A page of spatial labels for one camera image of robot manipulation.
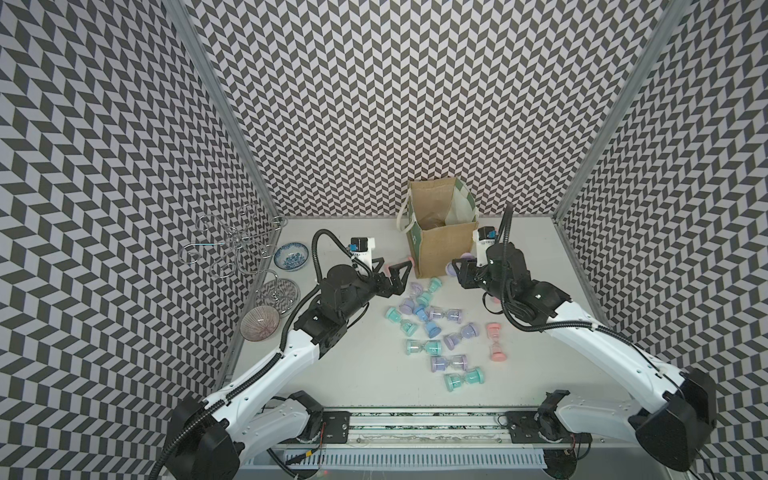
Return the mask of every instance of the black bracket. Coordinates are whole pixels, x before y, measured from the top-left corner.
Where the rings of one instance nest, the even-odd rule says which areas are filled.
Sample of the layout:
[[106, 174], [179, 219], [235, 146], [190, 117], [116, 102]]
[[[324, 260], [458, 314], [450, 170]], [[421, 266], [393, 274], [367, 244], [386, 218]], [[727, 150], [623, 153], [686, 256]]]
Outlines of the black bracket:
[[346, 443], [349, 437], [349, 412], [323, 412], [323, 444]]
[[541, 425], [538, 422], [538, 412], [535, 410], [506, 412], [503, 415], [507, 419], [506, 427], [512, 443], [545, 443], [559, 445], [571, 445], [572, 443], [589, 443], [592, 441], [590, 433], [571, 433], [562, 429], [558, 438], [547, 441], [540, 435]]

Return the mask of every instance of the checkered wall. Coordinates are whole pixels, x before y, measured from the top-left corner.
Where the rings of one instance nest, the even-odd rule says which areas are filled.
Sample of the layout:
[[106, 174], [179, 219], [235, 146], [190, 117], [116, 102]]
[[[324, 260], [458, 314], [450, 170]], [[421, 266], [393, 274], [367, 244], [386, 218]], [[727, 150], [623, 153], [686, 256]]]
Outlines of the checkered wall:
[[767, 6], [693, 2], [565, 221], [617, 327], [717, 381], [718, 478], [768, 478]]
[[247, 294], [175, 252], [255, 200], [157, 0], [0, 2], [0, 478], [144, 477]]
[[393, 215], [457, 176], [558, 205], [666, 0], [187, 0], [286, 215]]

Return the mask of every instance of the paper bag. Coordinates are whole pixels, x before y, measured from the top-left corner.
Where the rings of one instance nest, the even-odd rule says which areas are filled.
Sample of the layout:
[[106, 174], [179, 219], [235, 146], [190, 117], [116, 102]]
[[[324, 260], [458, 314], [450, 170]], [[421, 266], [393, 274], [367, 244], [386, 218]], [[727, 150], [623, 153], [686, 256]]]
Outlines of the paper bag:
[[[409, 223], [403, 228], [406, 212]], [[458, 178], [409, 182], [397, 228], [408, 237], [416, 278], [446, 275], [448, 262], [472, 251], [477, 219], [475, 198]]]

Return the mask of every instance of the ceramic bowl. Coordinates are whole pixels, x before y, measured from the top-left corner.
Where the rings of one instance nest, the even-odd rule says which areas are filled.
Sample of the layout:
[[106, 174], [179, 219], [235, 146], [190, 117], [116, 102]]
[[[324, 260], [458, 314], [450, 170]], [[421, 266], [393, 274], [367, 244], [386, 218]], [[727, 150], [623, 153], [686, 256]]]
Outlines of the ceramic bowl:
[[310, 249], [303, 243], [286, 243], [277, 249], [274, 255], [275, 266], [286, 272], [295, 272], [306, 265], [306, 260], [310, 257]]

